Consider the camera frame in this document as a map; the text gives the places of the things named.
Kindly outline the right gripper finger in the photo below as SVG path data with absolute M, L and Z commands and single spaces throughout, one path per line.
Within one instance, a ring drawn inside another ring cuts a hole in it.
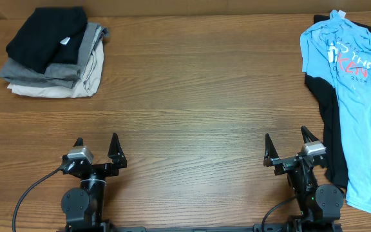
M 305 144 L 319 141 L 319 139 L 315 135 L 313 135 L 306 126 L 301 127 L 301 134 Z
M 270 135 L 266 133 L 265 134 L 265 154 L 264 154 L 263 165 L 267 167 L 274 166 L 274 163 L 279 159 L 280 158 L 278 156 L 276 148 L 274 147 L 272 139 Z

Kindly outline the light blue printed t-shirt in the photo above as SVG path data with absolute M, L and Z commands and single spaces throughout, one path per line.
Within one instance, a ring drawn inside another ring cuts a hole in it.
M 341 10 L 300 36 L 302 71 L 335 90 L 347 163 L 346 202 L 371 213 L 371 32 Z

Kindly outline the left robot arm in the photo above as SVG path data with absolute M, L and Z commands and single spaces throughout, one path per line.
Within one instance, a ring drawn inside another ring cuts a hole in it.
M 93 163 L 93 153 L 78 138 L 74 147 L 62 157 L 60 170 L 65 175 L 80 179 L 80 186 L 69 189 L 62 197 L 61 208 L 66 215 L 66 231 L 115 231 L 109 220 L 104 220 L 103 207 L 106 178 L 116 177 L 127 167 L 127 158 L 120 146 L 118 135 L 111 138 L 110 162 Z

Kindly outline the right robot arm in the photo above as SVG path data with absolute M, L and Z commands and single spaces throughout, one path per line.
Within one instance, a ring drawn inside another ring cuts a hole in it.
M 301 127 L 304 144 L 295 156 L 281 159 L 270 135 L 265 135 L 265 155 L 263 165 L 273 167 L 274 174 L 286 174 L 294 196 L 270 209 L 262 219 L 260 229 L 268 231 L 266 224 L 269 215 L 276 209 L 296 200 L 301 215 L 289 216 L 286 223 L 273 226 L 275 231 L 341 231 L 336 221 L 341 217 L 345 193 L 334 184 L 319 185 L 314 167 L 327 166 L 326 147 L 306 126 Z

